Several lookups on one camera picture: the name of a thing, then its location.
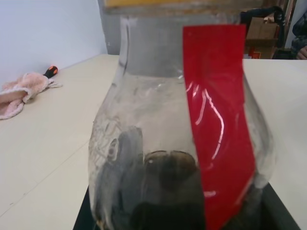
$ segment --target white table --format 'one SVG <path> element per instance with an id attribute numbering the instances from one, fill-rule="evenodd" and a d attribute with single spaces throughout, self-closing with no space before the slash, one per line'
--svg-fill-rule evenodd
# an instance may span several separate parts
<path id="1" fill-rule="evenodd" d="M 87 188 L 92 122 L 117 61 L 100 55 L 60 71 L 55 79 L 62 88 L 43 92 L 15 118 L 0 121 L 1 230 L 72 229 Z M 245 61 L 279 152 L 271 184 L 301 229 L 307 229 L 306 64 Z"/>

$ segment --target plush toy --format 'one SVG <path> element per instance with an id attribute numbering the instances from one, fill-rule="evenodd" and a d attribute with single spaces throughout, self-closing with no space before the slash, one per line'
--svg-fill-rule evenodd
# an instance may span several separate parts
<path id="1" fill-rule="evenodd" d="M 24 104 L 47 88 L 57 88 L 52 78 L 58 68 L 51 66 L 44 75 L 40 73 L 26 73 L 16 81 L 5 83 L 0 92 L 0 120 L 9 119 L 19 114 Z"/>

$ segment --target glass bottle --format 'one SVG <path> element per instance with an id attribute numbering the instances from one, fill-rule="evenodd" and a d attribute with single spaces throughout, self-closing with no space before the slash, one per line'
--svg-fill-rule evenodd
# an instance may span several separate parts
<path id="1" fill-rule="evenodd" d="M 259 1 L 170 1 L 106 1 L 107 11 L 122 14 L 122 38 L 118 70 L 89 144 L 91 210 L 103 230 L 206 229 L 207 196 L 189 119 L 182 31 L 190 25 L 238 24 L 239 10 Z M 245 78 L 244 92 L 256 172 L 241 211 L 224 230 L 258 229 L 261 189 L 274 165 L 271 134 Z"/>

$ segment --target red plastic strip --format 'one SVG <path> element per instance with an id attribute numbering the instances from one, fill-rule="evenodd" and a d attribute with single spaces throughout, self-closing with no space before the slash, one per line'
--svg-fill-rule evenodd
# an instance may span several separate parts
<path id="1" fill-rule="evenodd" d="M 236 215 L 255 172 L 244 113 L 243 25 L 183 31 L 184 77 L 208 230 Z"/>

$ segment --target black base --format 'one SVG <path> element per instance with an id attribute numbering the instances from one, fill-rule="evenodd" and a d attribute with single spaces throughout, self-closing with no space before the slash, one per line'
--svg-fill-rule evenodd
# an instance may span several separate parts
<path id="1" fill-rule="evenodd" d="M 300 230 L 270 184 L 268 184 L 263 190 L 260 229 Z M 88 189 L 73 230 L 100 230 L 99 227 L 96 226 L 92 217 Z"/>

